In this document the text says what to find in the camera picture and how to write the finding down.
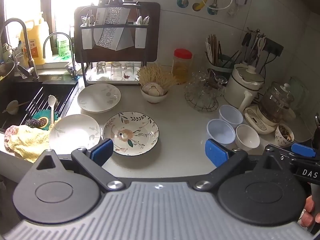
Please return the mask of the person's right hand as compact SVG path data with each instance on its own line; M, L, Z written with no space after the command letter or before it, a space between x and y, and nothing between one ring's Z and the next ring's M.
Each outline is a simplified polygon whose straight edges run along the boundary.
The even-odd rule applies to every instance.
M309 196L306 199L304 211L303 211L301 219L300 219L300 225L302 227L308 228L314 223L315 219L314 219L313 215L311 214L314 210L314 207L315 207L315 203L312 199L312 196Z

